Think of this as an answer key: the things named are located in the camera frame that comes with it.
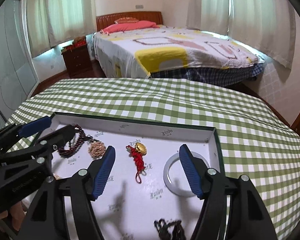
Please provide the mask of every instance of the white bangle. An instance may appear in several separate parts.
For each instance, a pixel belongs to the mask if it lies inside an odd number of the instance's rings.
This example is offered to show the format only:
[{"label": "white bangle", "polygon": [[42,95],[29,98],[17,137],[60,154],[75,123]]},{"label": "white bangle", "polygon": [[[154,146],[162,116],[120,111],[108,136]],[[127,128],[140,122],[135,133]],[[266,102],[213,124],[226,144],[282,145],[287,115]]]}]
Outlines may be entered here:
[{"label": "white bangle", "polygon": [[[207,168],[210,168],[209,163],[207,162],[207,160],[202,157],[200,154],[196,153],[196,152],[191,152],[192,155],[196,158],[202,159],[205,163],[205,165],[207,165]],[[164,169],[163,169],[163,181],[166,184],[167,188],[174,194],[178,195],[178,196],[182,196],[182,197],[193,197],[195,196],[195,194],[192,193],[192,191],[190,190],[182,190],[176,186],[174,186],[169,178],[169,170],[170,167],[173,165],[173,163],[175,163],[176,161],[179,160],[179,153],[176,153],[174,155],[172,155],[168,161],[166,162]]]}]

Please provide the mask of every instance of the curtain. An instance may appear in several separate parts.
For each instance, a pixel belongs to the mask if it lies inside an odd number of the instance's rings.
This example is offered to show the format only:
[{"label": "curtain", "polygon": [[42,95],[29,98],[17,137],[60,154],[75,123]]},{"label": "curtain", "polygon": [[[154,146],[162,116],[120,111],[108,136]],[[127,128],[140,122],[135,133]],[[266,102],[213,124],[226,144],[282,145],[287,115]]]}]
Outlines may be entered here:
[{"label": "curtain", "polygon": [[227,35],[229,0],[189,0],[187,28]]},{"label": "curtain", "polygon": [[96,31],[94,0],[27,0],[31,56]]},{"label": "curtain", "polygon": [[26,19],[32,57],[50,49],[45,0],[26,1]]},{"label": "curtain", "polygon": [[96,31],[94,0],[48,0],[48,11],[51,46]]},{"label": "curtain", "polygon": [[288,0],[231,0],[228,35],[291,68],[296,26]]}]

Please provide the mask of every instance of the orange patterned pillow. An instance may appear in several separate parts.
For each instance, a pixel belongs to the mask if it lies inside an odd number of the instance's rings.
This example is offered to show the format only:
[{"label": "orange patterned pillow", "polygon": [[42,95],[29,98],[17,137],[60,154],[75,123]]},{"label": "orange patterned pillow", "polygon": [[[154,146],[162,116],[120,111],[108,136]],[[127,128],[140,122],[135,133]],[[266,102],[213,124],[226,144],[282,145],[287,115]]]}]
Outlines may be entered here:
[{"label": "orange patterned pillow", "polygon": [[137,23],[139,20],[133,17],[124,17],[124,18],[120,18],[117,19],[116,21],[114,21],[115,24],[119,24],[119,23]]}]

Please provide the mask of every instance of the pink pillow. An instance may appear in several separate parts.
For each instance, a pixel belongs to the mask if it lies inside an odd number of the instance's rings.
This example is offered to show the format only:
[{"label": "pink pillow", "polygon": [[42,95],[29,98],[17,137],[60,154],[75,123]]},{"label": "pink pillow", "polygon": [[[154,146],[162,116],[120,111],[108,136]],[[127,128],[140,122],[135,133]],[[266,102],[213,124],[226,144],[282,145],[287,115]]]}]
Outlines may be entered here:
[{"label": "pink pillow", "polygon": [[132,30],[139,30],[139,29],[146,29],[146,28],[160,28],[160,27],[157,26],[157,24],[154,22],[138,21],[137,23],[112,24],[104,28],[103,30],[101,30],[101,33],[110,34],[110,33],[132,31]]}]

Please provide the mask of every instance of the red braided string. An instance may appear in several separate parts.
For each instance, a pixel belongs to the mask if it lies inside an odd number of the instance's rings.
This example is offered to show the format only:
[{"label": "red braided string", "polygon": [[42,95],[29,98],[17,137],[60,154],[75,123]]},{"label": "red braided string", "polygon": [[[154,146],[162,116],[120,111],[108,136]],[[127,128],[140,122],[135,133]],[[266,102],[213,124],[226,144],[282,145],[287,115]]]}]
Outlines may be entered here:
[{"label": "red braided string", "polygon": [[126,148],[130,149],[131,156],[133,157],[134,163],[137,166],[136,182],[141,184],[142,181],[141,181],[140,173],[145,169],[145,163],[143,162],[142,155],[141,153],[138,153],[136,149],[131,147],[130,145],[128,145]]}]

